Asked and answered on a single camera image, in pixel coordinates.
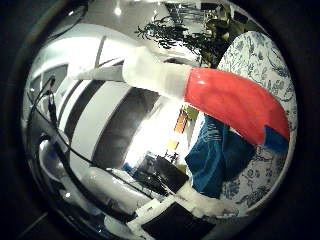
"black cable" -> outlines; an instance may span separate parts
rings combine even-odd
[[[61,147],[57,142],[53,144],[55,152],[57,153],[65,171],[67,172],[68,176],[70,177],[71,181],[77,186],[79,191],[89,200],[93,205],[95,205],[98,209],[103,211],[104,213],[118,219],[121,222],[129,222],[134,219],[133,215],[129,215],[127,213],[120,213],[116,210],[113,210],[112,208],[108,207],[105,203],[99,200],[94,194],[92,194],[86,186],[83,185],[83,183],[78,179],[78,177],[74,174],[72,168],[70,167],[70,164],[64,154],[64,152],[61,150]]]
[[[109,63],[109,62],[111,62],[111,61],[113,61],[113,60],[116,60],[116,59],[121,59],[121,58],[120,58],[120,57],[116,57],[116,58],[113,58],[113,59],[109,59],[109,60],[107,60],[107,61],[105,61],[105,62],[102,62],[102,63],[100,63],[100,64],[98,65],[98,68],[99,68],[99,67],[102,67],[103,65],[105,65],[105,64],[107,64],[107,63]],[[124,63],[124,60],[123,60],[123,61],[120,61],[120,62],[118,62],[118,63],[116,63],[116,64],[114,64],[114,65],[112,65],[112,66],[123,65],[123,63]]]
[[[50,85],[52,86],[55,82],[55,76],[52,75],[43,85],[42,89],[39,91],[36,99],[34,100],[34,102],[32,103],[32,108],[30,110],[28,119],[27,119],[27,132],[26,132],[26,150],[27,153],[30,154],[30,156],[32,157],[32,153],[29,152],[30,150],[30,134],[31,134],[31,125],[32,125],[32,120],[33,120],[33,114],[35,110],[37,109],[38,103],[40,102],[40,100],[44,97],[49,95],[49,92],[44,92],[44,90],[46,89],[46,87],[48,86],[48,84],[50,83]]]
[[[58,37],[61,37],[63,34],[65,34],[66,32],[70,31],[72,28],[74,28],[78,23],[80,23],[83,18],[86,16],[88,10],[89,10],[89,4],[88,4],[88,1],[84,1],[84,3],[82,3],[82,6],[84,7],[83,10],[82,10],[82,13],[80,15],[80,17],[77,19],[77,21],[75,21],[69,28],[59,32],[59,33],[56,33],[52,36],[50,36],[46,42],[46,44],[48,44],[49,42],[52,42],[54,40],[56,40]]]
[[[148,195],[147,193],[145,193],[145,192],[142,191],[141,189],[139,189],[139,188],[135,187],[134,185],[132,185],[130,182],[128,182],[128,181],[122,179],[121,177],[117,176],[116,174],[114,174],[114,173],[112,172],[112,170],[101,168],[101,167],[98,166],[96,163],[92,162],[90,159],[86,158],[85,156],[83,156],[82,154],[80,154],[78,151],[74,150],[74,149],[64,140],[63,136],[61,135],[61,133],[60,133],[60,131],[59,131],[59,128],[58,128],[57,124],[55,124],[55,123],[57,123],[57,122],[56,122],[56,117],[54,117],[54,116],[56,116],[56,113],[55,113],[56,107],[55,107],[54,96],[52,96],[51,99],[52,99],[52,101],[49,101],[49,105],[52,104],[52,106],[48,107],[49,113],[50,113],[50,117],[53,118],[53,122],[52,122],[52,119],[51,119],[51,125],[54,127],[54,129],[55,129],[58,137],[61,139],[61,141],[62,141],[63,144],[68,148],[69,151],[71,151],[72,153],[74,153],[75,155],[77,155],[77,156],[78,156],[79,158],[81,158],[83,161],[85,161],[85,162],[89,163],[90,165],[92,165],[92,166],[94,166],[94,167],[97,167],[97,168],[99,168],[99,169],[101,169],[101,170],[109,173],[109,174],[110,174],[111,176],[113,176],[114,178],[116,178],[116,179],[122,181],[123,183],[129,185],[130,187],[132,187],[133,189],[135,189],[135,190],[137,190],[138,192],[142,193],[143,195],[147,196],[148,198],[153,199],[152,196]]]
[[[33,105],[32,105],[32,109],[30,111],[30,114],[29,114],[29,118],[28,118],[28,124],[27,124],[27,150],[30,149],[30,130],[31,130],[31,123],[32,123],[32,119],[33,119],[33,113],[34,111],[37,111],[37,113],[39,113],[39,115],[47,122],[49,123],[55,130],[55,132],[57,133],[58,137],[61,139],[61,141],[63,142],[63,144],[68,148],[69,151],[71,151],[72,153],[74,153],[75,155],[77,155],[79,158],[81,158],[83,161],[89,163],[90,165],[94,166],[94,167],[97,167],[107,173],[109,173],[111,176],[113,176],[114,178],[122,181],[123,183],[129,185],[131,188],[135,189],[136,191],[142,193],[143,195],[147,196],[148,198],[150,199],[153,199],[153,197],[151,195],[148,195],[147,193],[145,193],[144,191],[142,191],[141,189],[135,187],[134,185],[132,185],[130,182],[122,179],[121,177],[117,176],[116,174],[114,174],[112,172],[112,170],[109,170],[109,169],[104,169],[104,168],[101,168],[100,166],[98,166],[96,163],[90,161],[89,159],[87,159],[85,156],[83,156],[82,154],[80,154],[78,151],[74,150],[63,138],[63,136],[61,135],[60,131],[59,131],[59,128],[57,126],[57,119],[56,119],[56,104],[55,104],[55,99],[54,99],[54,94],[51,90],[48,90],[45,94],[42,94],[44,89],[48,86],[48,84],[50,83],[51,87],[53,86],[54,84],[54,81],[55,81],[55,78],[54,76],[51,76],[47,82],[44,84],[43,88],[41,89],[41,91],[39,92],[39,94],[37,95],[36,97],[36,100],[35,102],[33,102]],[[47,119],[46,116],[44,116],[37,108],[37,104],[39,103],[39,101],[44,97],[44,96],[49,96],[49,106],[48,106],[48,110],[49,110],[49,114],[50,114],[50,118],[51,118],[51,122]]]
[[[40,114],[41,117],[43,117],[44,119],[46,119],[46,121],[48,121],[50,123],[51,126],[53,126],[53,128],[55,129],[55,131],[58,133],[59,137],[62,139],[62,141],[64,142],[64,144],[66,144],[66,146],[68,146],[68,149],[70,149],[70,146],[64,141],[63,137],[60,135],[60,132],[58,130],[57,127],[57,119],[56,119],[56,106],[55,106],[55,99],[54,99],[54,94],[53,92],[50,90],[47,90],[47,92],[43,93],[45,88],[48,86],[49,83],[50,87],[53,86],[54,84],[54,76],[50,77],[47,82],[44,84],[43,88],[40,90],[39,94],[37,95],[35,102],[32,105],[32,109],[30,111],[29,117],[28,117],[28,124],[27,124],[27,133],[29,134],[29,136],[27,136],[27,147],[29,150],[29,142],[30,142],[30,128],[31,128],[31,123],[32,123],[32,119],[33,119],[33,114],[34,111],[37,110],[39,113],[40,111],[37,109],[37,104],[40,102],[40,100],[44,97],[44,96],[49,96],[49,103],[48,103],[48,110],[49,110],[49,114],[50,114],[50,118],[51,118],[51,122],[49,122],[45,116],[43,116],[43,114]],[[121,222],[128,222],[131,221],[132,219],[134,219],[133,215],[129,215],[127,213],[120,213],[110,207],[108,207],[106,204],[104,204],[101,200],[99,200],[96,196],[94,196],[94,194],[92,194],[83,184],[82,182],[77,178],[77,176],[74,174],[69,161],[67,160],[67,157],[65,156],[64,152],[61,150],[60,145],[58,144],[58,142],[55,142],[53,144],[54,149],[61,161],[61,163],[63,164],[63,167],[65,169],[65,171],[67,172],[68,176],[70,177],[70,179],[72,180],[72,182],[77,186],[77,188],[79,189],[79,191],[93,204],[95,205],[98,209],[100,209],[102,212],[118,219]],[[125,180],[121,179],[120,177],[114,175],[113,173],[111,173],[110,171],[107,171],[109,174],[113,175],[114,177],[116,177],[117,179],[126,182]],[[40,181],[43,181],[43,176],[38,176]]]

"green leaves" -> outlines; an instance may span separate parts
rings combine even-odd
[[[142,39],[153,40],[164,49],[184,46],[193,54],[201,56],[202,60],[212,68],[216,68],[223,54],[240,34],[248,31],[262,31],[257,24],[248,20],[245,24],[231,18],[229,5],[221,4],[213,12],[208,12],[205,29],[197,33],[188,33],[183,24],[173,22],[171,16],[156,19],[143,28],[138,26],[134,31]]]

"blue fabric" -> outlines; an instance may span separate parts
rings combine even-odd
[[[271,149],[276,154],[284,155],[289,148],[289,142],[272,128],[265,126],[264,135],[266,136],[264,147]]]
[[[205,115],[197,142],[185,160],[192,172],[193,188],[219,198],[223,181],[236,177],[255,153],[253,145],[229,126]]]

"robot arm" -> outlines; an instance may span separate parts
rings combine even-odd
[[[122,74],[131,86],[190,103],[234,128],[251,144],[278,154],[287,151],[285,112],[253,81],[216,69],[163,63],[145,47],[136,48],[124,61]]]

